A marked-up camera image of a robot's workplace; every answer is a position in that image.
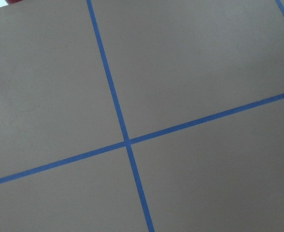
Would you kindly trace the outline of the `red water bottle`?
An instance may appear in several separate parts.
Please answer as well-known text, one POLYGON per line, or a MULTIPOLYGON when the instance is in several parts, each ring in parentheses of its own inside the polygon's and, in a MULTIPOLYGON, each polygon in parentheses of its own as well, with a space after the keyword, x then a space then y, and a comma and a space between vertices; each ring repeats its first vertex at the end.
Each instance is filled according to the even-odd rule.
POLYGON ((5 0, 8 5, 15 4, 17 2, 21 2, 22 0, 5 0))

